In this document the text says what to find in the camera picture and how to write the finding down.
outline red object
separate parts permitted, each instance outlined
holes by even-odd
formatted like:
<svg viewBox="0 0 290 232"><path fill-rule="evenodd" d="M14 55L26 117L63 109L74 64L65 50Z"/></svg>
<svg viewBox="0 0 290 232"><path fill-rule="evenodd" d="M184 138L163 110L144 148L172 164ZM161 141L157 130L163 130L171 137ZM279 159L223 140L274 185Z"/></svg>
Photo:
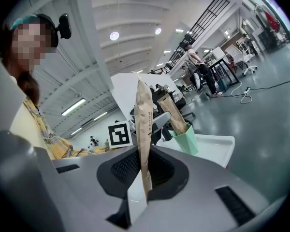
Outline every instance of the red object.
<svg viewBox="0 0 290 232"><path fill-rule="evenodd" d="M267 19L268 23L270 24L271 28L273 30L278 30L279 24L277 23L277 21L267 12L265 12L265 16L266 16L266 19Z"/></svg>

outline brown hair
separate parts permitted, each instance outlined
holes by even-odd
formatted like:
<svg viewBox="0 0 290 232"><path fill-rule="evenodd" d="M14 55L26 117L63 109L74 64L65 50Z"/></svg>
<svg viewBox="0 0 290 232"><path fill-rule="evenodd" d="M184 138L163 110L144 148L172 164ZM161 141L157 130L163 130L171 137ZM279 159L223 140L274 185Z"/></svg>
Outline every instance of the brown hair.
<svg viewBox="0 0 290 232"><path fill-rule="evenodd" d="M0 28L0 59L5 68L7 68L9 58L11 57L12 36L14 30L9 30L7 25ZM18 86L37 105L40 98L40 89L36 80L30 72L23 72L17 80Z"/></svg>

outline mint green container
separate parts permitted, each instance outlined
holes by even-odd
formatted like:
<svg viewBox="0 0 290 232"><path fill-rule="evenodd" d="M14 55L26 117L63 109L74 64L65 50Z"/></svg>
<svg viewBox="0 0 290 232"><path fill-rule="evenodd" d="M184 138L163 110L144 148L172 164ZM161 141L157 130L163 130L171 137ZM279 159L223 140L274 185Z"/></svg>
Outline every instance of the mint green container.
<svg viewBox="0 0 290 232"><path fill-rule="evenodd" d="M171 131L172 136L175 138L182 151L195 155L198 153L197 149L197 139L195 138L195 134L191 125L187 124L188 130L181 135L177 135L175 131Z"/></svg>

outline sneakers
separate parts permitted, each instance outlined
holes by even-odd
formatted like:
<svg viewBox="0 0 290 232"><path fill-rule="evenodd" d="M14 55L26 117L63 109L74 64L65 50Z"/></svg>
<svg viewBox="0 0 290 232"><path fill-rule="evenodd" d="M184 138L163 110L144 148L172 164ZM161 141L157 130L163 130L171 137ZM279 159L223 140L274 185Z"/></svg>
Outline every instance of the sneakers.
<svg viewBox="0 0 290 232"><path fill-rule="evenodd" d="M213 97L217 97L217 96L220 96L222 94L223 94L222 92L216 92L215 94L213 94Z"/></svg>

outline fluorescent light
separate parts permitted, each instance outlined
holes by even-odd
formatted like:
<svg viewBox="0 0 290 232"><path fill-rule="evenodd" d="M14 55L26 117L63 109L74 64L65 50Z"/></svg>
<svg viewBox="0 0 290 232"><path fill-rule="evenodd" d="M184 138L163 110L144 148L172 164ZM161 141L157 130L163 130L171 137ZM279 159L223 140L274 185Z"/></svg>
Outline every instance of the fluorescent light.
<svg viewBox="0 0 290 232"><path fill-rule="evenodd" d="M79 130L81 130L83 127L81 127L81 128L79 128L79 129L77 129L75 132L73 132L71 135L73 135L73 134L75 134L75 133L77 133Z"/></svg>
<svg viewBox="0 0 290 232"><path fill-rule="evenodd" d="M158 34L160 34L160 33L161 33L161 31L162 31L162 29L161 29L161 28L157 28L157 29L156 29L156 31L155 31L155 34L156 34L156 35L158 35Z"/></svg>
<svg viewBox="0 0 290 232"><path fill-rule="evenodd" d="M94 119L94 121L96 121L98 118L101 118L102 116L104 116L104 115L106 115L106 114L107 114L107 112L105 112L104 114L101 114L100 116L96 117L96 118Z"/></svg>
<svg viewBox="0 0 290 232"><path fill-rule="evenodd" d="M85 99L81 99L80 101L78 101L77 103L75 103L73 106L69 107L61 115L66 116L70 111L72 111L73 109L75 109L76 107L78 107L80 104L84 103L85 101L86 101Z"/></svg>
<svg viewBox="0 0 290 232"><path fill-rule="evenodd" d="M119 33L118 32L112 32L111 35L110 35L110 39L112 41L115 41L119 38Z"/></svg>

